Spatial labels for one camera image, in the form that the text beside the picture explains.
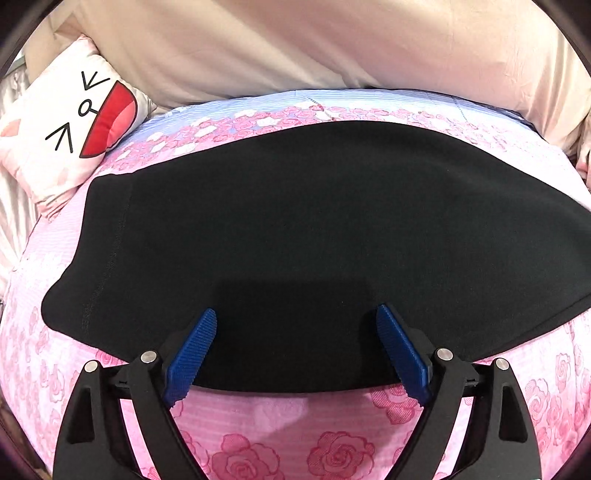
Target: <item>bed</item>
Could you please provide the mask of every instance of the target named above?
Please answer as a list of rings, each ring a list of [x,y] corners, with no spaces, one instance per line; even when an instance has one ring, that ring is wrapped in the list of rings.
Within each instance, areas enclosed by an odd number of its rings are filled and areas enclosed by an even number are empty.
[[[61,214],[36,224],[9,278],[0,323],[0,388],[32,446],[53,464],[61,418],[90,359],[119,359],[48,329],[41,301],[72,260],[86,192],[96,176],[285,128],[330,121],[386,121],[440,131],[481,148],[591,210],[591,194],[566,155],[513,112],[416,90],[299,90],[176,108],[145,122],[111,151]],[[528,403],[544,478],[569,458],[591,423],[591,311],[504,354]],[[436,478],[453,468],[470,413],[465,399]],[[124,415],[142,473],[158,478],[129,402]],[[381,479],[420,415],[400,385],[343,393],[245,395],[192,387],[172,413],[211,478],[256,459],[257,475]]]

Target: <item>clamp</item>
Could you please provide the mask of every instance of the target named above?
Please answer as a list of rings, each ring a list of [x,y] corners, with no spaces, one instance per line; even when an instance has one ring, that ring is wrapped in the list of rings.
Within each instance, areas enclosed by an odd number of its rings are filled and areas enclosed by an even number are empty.
[[[121,412],[132,400],[139,427],[161,480],[206,480],[170,408],[184,398],[216,334],[206,310],[181,332],[130,364],[84,365],[57,439],[54,480],[138,480],[141,475]],[[434,348],[395,309],[376,310],[378,335],[409,397],[423,407],[387,480],[431,480],[443,457],[460,402],[474,397],[454,480],[539,480],[540,455],[523,393],[509,362],[471,364]]]

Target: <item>cartoon face pillow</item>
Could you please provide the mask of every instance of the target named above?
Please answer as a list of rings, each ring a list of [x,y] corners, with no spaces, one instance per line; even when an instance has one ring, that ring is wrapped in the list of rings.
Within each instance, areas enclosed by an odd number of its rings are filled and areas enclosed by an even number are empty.
[[[52,218],[154,109],[82,35],[0,118],[0,163]]]

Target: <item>metal screw head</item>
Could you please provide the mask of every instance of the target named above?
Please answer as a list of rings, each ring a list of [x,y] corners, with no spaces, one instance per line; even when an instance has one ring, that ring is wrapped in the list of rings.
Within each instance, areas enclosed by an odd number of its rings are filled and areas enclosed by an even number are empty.
[[[91,374],[97,368],[99,368],[99,363],[96,360],[91,360],[90,362],[86,362],[86,365],[84,366],[84,371]]]
[[[497,358],[495,365],[501,370],[509,370],[509,362],[504,358]]]
[[[448,350],[447,348],[440,348],[437,351],[437,356],[441,360],[445,360],[446,362],[449,362],[453,358],[453,353],[451,350]]]
[[[142,353],[142,356],[139,358],[143,363],[151,364],[156,358],[158,358],[158,354],[153,350],[148,350],[147,352]]]

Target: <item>black cloth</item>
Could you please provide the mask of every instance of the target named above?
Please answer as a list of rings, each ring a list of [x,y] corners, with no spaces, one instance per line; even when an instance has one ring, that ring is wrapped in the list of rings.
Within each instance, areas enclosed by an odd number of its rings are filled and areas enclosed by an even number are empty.
[[[46,324],[130,361],[211,307],[196,384],[345,390],[397,381],[390,301],[474,361],[591,307],[591,213],[465,142],[328,122],[92,181]]]

